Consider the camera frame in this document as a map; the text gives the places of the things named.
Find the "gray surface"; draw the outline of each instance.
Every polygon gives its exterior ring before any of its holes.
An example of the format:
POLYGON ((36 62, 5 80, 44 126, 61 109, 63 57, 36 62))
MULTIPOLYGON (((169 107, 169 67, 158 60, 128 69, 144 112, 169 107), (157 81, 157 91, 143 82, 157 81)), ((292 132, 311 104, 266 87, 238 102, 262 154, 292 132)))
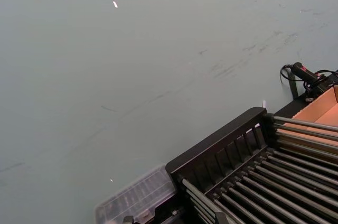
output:
POLYGON ((241 112, 276 111, 283 64, 337 68, 337 8, 0 0, 1 223, 93 223, 96 204, 241 112))

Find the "plastic storage box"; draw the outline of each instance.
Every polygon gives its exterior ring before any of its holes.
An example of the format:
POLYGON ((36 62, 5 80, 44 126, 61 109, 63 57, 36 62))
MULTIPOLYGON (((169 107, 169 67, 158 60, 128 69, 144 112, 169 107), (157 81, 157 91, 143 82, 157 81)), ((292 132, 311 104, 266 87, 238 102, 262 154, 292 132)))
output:
POLYGON ((155 208, 174 194, 175 188, 165 166, 157 167, 98 205, 96 224, 121 224, 128 215, 145 224, 155 216, 155 208))

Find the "metal roller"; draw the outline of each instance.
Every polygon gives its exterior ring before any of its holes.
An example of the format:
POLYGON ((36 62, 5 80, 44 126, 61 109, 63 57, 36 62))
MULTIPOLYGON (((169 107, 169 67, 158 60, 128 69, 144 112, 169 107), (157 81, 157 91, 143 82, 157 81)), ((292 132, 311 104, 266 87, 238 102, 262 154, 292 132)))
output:
POLYGON ((334 207, 336 207, 338 209, 338 202, 325 196, 325 195, 322 195, 316 191, 313 191, 311 189, 309 189, 308 187, 305 187, 301 184, 298 184, 290 179, 287 179, 281 175, 278 175, 270 170, 267 170, 263 167, 260 167, 260 166, 256 166, 256 169, 266 175, 268 175, 269 177, 271 178, 274 178, 276 179, 277 181, 281 182, 282 184, 284 184, 285 186, 288 186, 289 188, 292 188, 292 189, 296 189, 298 191, 302 191, 302 192, 305 192, 307 193, 308 195, 312 196, 312 197, 316 197, 320 200, 322 200, 323 202, 327 203, 327 204, 330 204, 334 207))
POLYGON ((225 207, 220 201, 217 199, 214 200, 214 203, 222 209, 223 212, 225 212, 236 224, 245 224, 236 214, 234 214, 232 211, 230 211, 227 207, 225 207))
POLYGON ((287 149, 287 148, 284 148, 284 147, 280 147, 279 148, 280 150, 283 150, 283 152, 287 152, 287 153, 291 153, 291 154, 295 154, 299 157, 304 157, 306 159, 309 159, 309 160, 312 160, 316 163, 322 163, 323 165, 325 166, 330 166, 331 168, 335 168, 338 170, 338 165, 335 164, 335 163, 332 163, 332 162, 328 162, 328 161, 325 161, 325 160, 322 160, 322 159, 319 159, 319 158, 316 158, 316 157, 313 157, 313 156, 310 156, 310 155, 306 155, 306 154, 303 154, 303 153, 300 153, 300 152, 297 152, 297 151, 293 151, 293 150, 290 150, 290 149, 287 149))
POLYGON ((292 142, 289 142, 289 141, 286 141, 286 140, 283 140, 283 139, 277 140, 277 143, 281 144, 282 146, 290 146, 292 148, 296 148, 296 149, 299 149, 301 151, 305 151, 306 153, 320 155, 322 157, 329 158, 329 159, 332 159, 332 160, 336 160, 338 162, 338 155, 335 155, 335 154, 331 154, 331 153, 321 151, 321 150, 318 150, 318 149, 315 149, 315 148, 311 148, 311 147, 299 145, 299 144, 296 144, 296 143, 292 143, 292 142))
POLYGON ((303 216, 305 216, 306 218, 312 219, 314 221, 317 221, 319 223, 323 223, 323 224, 330 224, 329 222, 323 220, 322 218, 320 218, 319 216, 309 212, 308 210, 300 207, 299 205, 291 202, 290 200, 282 197, 281 195, 273 192, 272 190, 266 188, 265 186, 251 180, 250 178, 244 176, 243 180, 248 182, 249 184, 259 188, 261 191, 264 191, 265 193, 267 193, 268 195, 272 196, 273 198, 275 198, 277 201, 282 202, 284 205, 287 205, 289 208, 296 210, 297 212, 299 212, 300 214, 302 214, 303 216))
MULTIPOLYGON (((312 169, 316 169, 316 170, 319 170, 321 172, 324 172, 324 173, 327 173, 327 174, 330 174, 330 175, 333 175, 335 177, 338 178, 338 172, 335 171, 335 170, 332 170, 332 169, 328 169, 326 167, 323 167, 323 166, 320 166, 320 165, 317 165, 317 164, 314 164, 314 163, 311 163, 311 162, 308 162, 308 161, 305 161, 305 160, 302 160, 302 159, 299 159, 299 158, 296 158, 296 157, 293 157, 291 155, 288 155, 288 154, 284 154, 284 153, 281 153, 279 151, 273 151, 274 155, 277 155, 277 156, 280 156, 280 157, 283 157, 285 159, 288 159, 290 161, 294 161, 296 163, 300 163, 300 164, 303 164, 305 166, 308 166, 312 169)), ((317 158, 314 158, 314 157, 311 157, 313 160, 315 161, 318 161, 318 162, 323 162, 323 163, 328 163, 326 161, 323 161, 323 160, 320 160, 320 159, 317 159, 317 158)))
POLYGON ((259 205, 257 205, 256 203, 254 203, 253 201, 251 201, 250 199, 248 199, 247 197, 245 197, 243 194, 241 194, 240 192, 234 190, 233 188, 230 188, 229 191, 234 194, 236 197, 238 197, 239 199, 241 199, 242 201, 246 202, 248 205, 250 205, 252 208, 254 208, 255 210, 257 210, 258 212, 260 212, 261 214, 263 214, 265 217, 267 217, 270 221, 273 221, 276 224, 285 224, 285 222, 281 221, 280 219, 278 219, 277 217, 275 217, 274 215, 272 215, 271 213, 269 213, 268 211, 266 211, 264 208, 260 207, 259 205))
POLYGON ((318 183, 318 182, 315 182, 311 179, 308 179, 302 175, 299 175, 299 174, 296 174, 292 171, 289 171, 289 170, 286 170, 282 167, 279 167, 279 166, 276 166, 274 164, 271 164, 267 161, 262 161, 262 164, 269 167, 270 169, 272 170, 275 170, 277 172, 281 172, 283 174, 286 174, 288 175, 289 177, 293 178, 294 180, 296 181, 302 181, 304 184, 307 184, 308 187, 310 187, 312 190, 316 190, 316 191, 321 191, 322 193, 328 193, 328 194, 331 194, 331 195, 335 195, 338 197, 338 191, 335 190, 335 189, 332 189, 328 186, 325 186, 321 183, 318 183))
POLYGON ((334 180, 332 178, 328 178, 328 177, 326 177, 324 175, 318 174, 317 172, 314 172, 314 171, 311 171, 311 170, 308 170, 308 169, 304 169, 304 168, 299 167, 297 165, 294 165, 292 163, 289 163, 289 162, 280 160, 278 158, 275 158, 274 156, 269 156, 268 160, 272 160, 272 161, 277 162, 279 164, 285 165, 285 166, 287 166, 287 167, 289 167, 289 168, 291 168, 293 170, 296 170, 296 171, 299 171, 301 173, 307 174, 307 175, 309 175, 309 176, 311 176, 313 178, 318 178, 321 181, 325 181, 325 182, 327 182, 327 184, 331 184, 331 186, 330 185, 329 186, 332 187, 332 188, 336 189, 338 187, 338 181, 337 180, 334 180))
POLYGON ((275 188, 278 191, 287 194, 289 197, 292 197, 293 199, 296 199, 297 201, 301 202, 302 204, 305 204, 306 207, 309 207, 316 212, 323 214, 327 217, 329 217, 330 220, 336 220, 338 219, 338 213, 322 206, 321 204, 318 204, 317 202, 310 200, 309 198, 300 195, 299 193, 292 191, 278 183, 275 183, 274 181, 254 172, 254 171, 249 171, 250 176, 253 178, 257 179, 258 181, 268 185, 270 188, 275 188))
POLYGON ((285 117, 278 117, 278 116, 274 116, 273 118, 276 121, 286 122, 286 123, 295 124, 295 125, 303 125, 303 126, 317 128, 317 129, 329 130, 330 132, 338 133, 338 127, 336 126, 311 123, 311 122, 295 120, 295 119, 290 119, 290 118, 285 118, 285 117))
POLYGON ((244 184, 237 182, 236 186, 250 194, 253 198, 256 198, 260 202, 264 203, 266 206, 269 206, 273 208, 278 213, 282 214, 285 218, 289 219, 290 221, 293 221, 294 223, 300 223, 300 224, 306 224, 306 222, 302 221, 300 218, 294 216, 292 213, 286 211, 284 208, 276 205, 272 201, 268 200, 267 198, 263 197, 262 195, 258 194, 257 192, 253 191, 249 187, 245 186, 244 184))
POLYGON ((306 134, 306 135, 309 135, 309 136, 314 136, 314 137, 319 137, 319 138, 326 138, 326 139, 329 139, 331 141, 338 141, 338 137, 336 137, 334 135, 330 135, 330 134, 313 132, 311 130, 304 130, 304 129, 299 129, 299 128, 295 128, 295 127, 291 127, 291 126, 286 126, 286 125, 277 125, 277 124, 275 124, 274 127, 276 129, 288 130, 288 131, 294 132, 294 133, 301 133, 301 134, 306 134))
POLYGON ((234 208, 236 208, 238 211, 240 211, 243 215, 245 215, 250 221, 256 224, 264 224, 263 221, 258 219, 256 216, 254 216, 252 213, 250 213, 247 209, 245 209, 243 206, 238 204, 235 200, 227 196, 225 193, 222 193, 220 195, 227 203, 231 204, 234 208))

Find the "cardboard box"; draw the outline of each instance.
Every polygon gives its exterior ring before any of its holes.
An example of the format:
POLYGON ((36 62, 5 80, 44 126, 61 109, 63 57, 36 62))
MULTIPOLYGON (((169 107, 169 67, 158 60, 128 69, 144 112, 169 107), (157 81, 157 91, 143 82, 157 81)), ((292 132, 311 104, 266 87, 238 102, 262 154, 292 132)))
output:
MULTIPOLYGON (((338 86, 330 88, 328 91, 319 96, 315 101, 309 104, 307 107, 298 112, 293 119, 315 122, 319 124, 331 125, 338 127, 338 86)), ((316 129, 306 126, 294 125, 286 123, 285 125, 290 127, 301 128, 305 130, 311 130, 314 132, 320 132, 324 134, 334 135, 338 137, 338 133, 330 132, 327 130, 316 129)), ((295 136, 300 136, 303 138, 309 138, 314 141, 319 141, 322 143, 327 143, 331 145, 338 146, 338 142, 332 141, 329 139, 318 138, 314 136, 308 136, 305 134, 289 132, 285 130, 280 130, 287 134, 292 134, 295 136)))

